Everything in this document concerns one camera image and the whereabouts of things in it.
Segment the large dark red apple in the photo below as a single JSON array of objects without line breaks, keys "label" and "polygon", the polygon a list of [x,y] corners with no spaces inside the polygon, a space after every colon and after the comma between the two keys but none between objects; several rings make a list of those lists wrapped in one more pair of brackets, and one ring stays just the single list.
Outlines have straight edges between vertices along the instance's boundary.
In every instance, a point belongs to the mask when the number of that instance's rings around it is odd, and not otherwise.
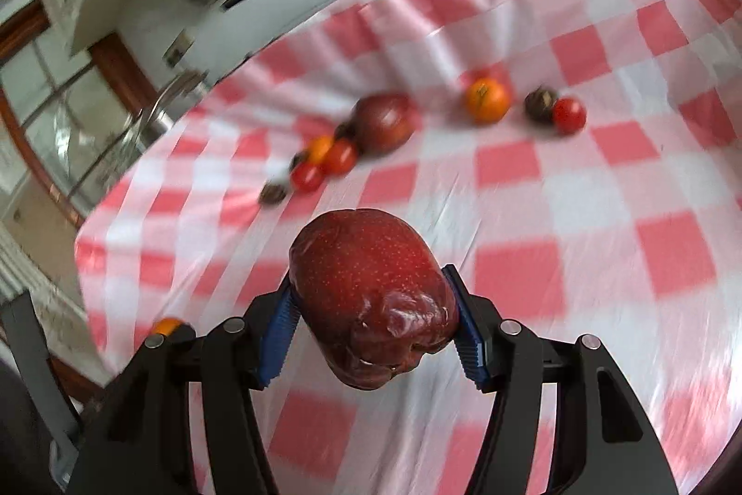
[{"label": "large dark red apple", "polygon": [[345,385],[371,391],[453,339],[452,286],[426,242],[377,208],[322,213],[289,249],[299,312]]}]

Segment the wall power socket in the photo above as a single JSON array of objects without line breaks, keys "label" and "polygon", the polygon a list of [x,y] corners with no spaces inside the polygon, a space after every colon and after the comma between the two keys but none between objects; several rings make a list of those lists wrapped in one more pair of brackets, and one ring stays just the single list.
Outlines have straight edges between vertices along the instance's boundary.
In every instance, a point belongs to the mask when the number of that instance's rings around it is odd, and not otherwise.
[{"label": "wall power socket", "polygon": [[194,44],[194,38],[187,30],[181,30],[173,39],[173,42],[168,45],[162,59],[165,64],[173,69],[184,59],[186,53],[190,50],[192,44]]}]

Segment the small dark fruit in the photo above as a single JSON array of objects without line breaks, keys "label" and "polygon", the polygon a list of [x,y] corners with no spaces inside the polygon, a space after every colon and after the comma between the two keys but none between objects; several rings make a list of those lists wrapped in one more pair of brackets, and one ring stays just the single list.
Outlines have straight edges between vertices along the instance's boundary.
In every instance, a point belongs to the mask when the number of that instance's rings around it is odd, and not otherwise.
[{"label": "small dark fruit", "polygon": [[267,182],[260,191],[258,204],[260,206],[274,206],[286,200],[289,190],[283,182]]}]

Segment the small orange mandarin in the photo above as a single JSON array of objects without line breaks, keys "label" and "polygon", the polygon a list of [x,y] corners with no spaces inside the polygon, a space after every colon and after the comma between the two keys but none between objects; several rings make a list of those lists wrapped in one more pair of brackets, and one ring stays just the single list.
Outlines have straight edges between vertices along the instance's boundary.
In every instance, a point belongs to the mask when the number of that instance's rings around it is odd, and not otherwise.
[{"label": "small orange mandarin", "polygon": [[179,318],[173,318],[172,316],[166,316],[166,318],[160,319],[151,329],[151,334],[160,334],[162,337],[168,337],[173,334],[177,328],[182,325],[182,320]]}]

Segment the steel cooking pot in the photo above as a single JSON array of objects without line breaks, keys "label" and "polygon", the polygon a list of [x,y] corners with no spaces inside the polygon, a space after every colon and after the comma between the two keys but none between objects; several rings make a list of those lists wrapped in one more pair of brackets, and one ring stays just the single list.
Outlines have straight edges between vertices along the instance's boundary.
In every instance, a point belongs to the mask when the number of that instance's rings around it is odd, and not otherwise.
[{"label": "steel cooking pot", "polygon": [[124,142],[133,151],[142,153],[170,131],[209,92],[205,71],[189,69],[176,75],[128,128]]}]

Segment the large orange mandarin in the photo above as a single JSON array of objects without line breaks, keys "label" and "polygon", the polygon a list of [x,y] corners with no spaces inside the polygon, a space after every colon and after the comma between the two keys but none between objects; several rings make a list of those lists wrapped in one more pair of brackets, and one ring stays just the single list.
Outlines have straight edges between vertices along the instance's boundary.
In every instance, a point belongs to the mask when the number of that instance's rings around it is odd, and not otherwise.
[{"label": "large orange mandarin", "polygon": [[474,123],[494,124],[503,119],[511,109],[511,96],[498,80],[480,78],[467,88],[463,103]]}]

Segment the red white checkered tablecloth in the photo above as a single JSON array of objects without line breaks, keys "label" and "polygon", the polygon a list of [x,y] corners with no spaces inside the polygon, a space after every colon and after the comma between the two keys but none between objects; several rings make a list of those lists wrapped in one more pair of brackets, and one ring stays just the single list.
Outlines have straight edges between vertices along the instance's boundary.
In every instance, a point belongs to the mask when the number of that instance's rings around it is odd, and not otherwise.
[{"label": "red white checkered tablecloth", "polygon": [[[511,109],[477,124],[480,78]],[[562,135],[523,102],[585,105]],[[417,130],[366,154],[360,99],[404,93]],[[306,162],[355,144],[343,176]],[[267,182],[289,190],[260,206]],[[123,368],[152,325],[206,333],[274,289],[335,208],[404,219],[468,288],[535,333],[597,335],[682,493],[741,419],[741,0],[337,0],[160,138],[90,214],[76,262],[94,343]]]}]

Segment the small red tomato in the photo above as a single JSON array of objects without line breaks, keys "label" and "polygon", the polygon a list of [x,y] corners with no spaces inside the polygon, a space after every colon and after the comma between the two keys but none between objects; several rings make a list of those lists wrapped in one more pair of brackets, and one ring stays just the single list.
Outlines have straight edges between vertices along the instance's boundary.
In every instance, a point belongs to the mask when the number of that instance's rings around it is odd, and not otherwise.
[{"label": "small red tomato", "polygon": [[357,160],[358,152],[355,144],[346,138],[335,140],[323,157],[322,172],[331,177],[343,176],[355,167]]}]

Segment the wooden glass sliding door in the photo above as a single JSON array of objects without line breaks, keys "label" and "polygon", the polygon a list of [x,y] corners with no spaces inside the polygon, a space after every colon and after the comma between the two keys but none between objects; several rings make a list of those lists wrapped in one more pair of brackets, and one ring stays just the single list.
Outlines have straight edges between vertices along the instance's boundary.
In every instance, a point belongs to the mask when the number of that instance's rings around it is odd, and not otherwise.
[{"label": "wooden glass sliding door", "polygon": [[37,181],[81,226],[122,173],[113,155],[156,89],[118,32],[72,53],[41,0],[1,20],[1,183]]}]

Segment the small orange fruit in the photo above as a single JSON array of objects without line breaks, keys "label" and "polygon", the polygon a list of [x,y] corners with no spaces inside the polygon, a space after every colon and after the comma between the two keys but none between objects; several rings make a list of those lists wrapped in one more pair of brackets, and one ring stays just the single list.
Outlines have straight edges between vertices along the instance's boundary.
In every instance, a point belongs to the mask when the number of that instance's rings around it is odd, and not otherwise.
[{"label": "small orange fruit", "polygon": [[309,142],[307,148],[304,150],[304,153],[306,153],[306,162],[313,166],[321,166],[322,162],[325,161],[325,156],[330,152],[333,145],[334,138],[332,135],[316,137]]}]

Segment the dark brown mangosteen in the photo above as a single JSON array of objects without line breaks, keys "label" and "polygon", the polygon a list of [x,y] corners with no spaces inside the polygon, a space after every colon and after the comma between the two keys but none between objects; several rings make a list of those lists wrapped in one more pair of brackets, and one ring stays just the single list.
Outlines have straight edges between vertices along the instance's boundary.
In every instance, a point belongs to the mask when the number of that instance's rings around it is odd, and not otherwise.
[{"label": "dark brown mangosteen", "polygon": [[538,87],[526,95],[523,107],[527,117],[541,124],[553,123],[553,108],[560,99],[555,89]]}]

